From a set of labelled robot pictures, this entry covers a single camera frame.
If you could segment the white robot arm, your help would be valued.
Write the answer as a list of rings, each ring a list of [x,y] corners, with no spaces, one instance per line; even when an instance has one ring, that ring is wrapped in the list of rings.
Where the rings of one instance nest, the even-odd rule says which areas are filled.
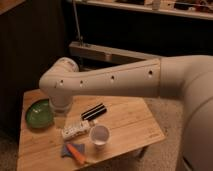
[[[58,59],[39,80],[56,113],[66,113],[75,95],[179,98],[183,129],[176,171],[213,171],[213,56],[153,58],[81,72]]]

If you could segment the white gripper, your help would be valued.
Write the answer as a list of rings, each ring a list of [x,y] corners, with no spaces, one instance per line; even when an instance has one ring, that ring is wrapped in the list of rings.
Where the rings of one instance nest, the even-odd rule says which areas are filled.
[[[71,99],[64,97],[50,97],[49,105],[54,113],[67,113],[71,109]]]

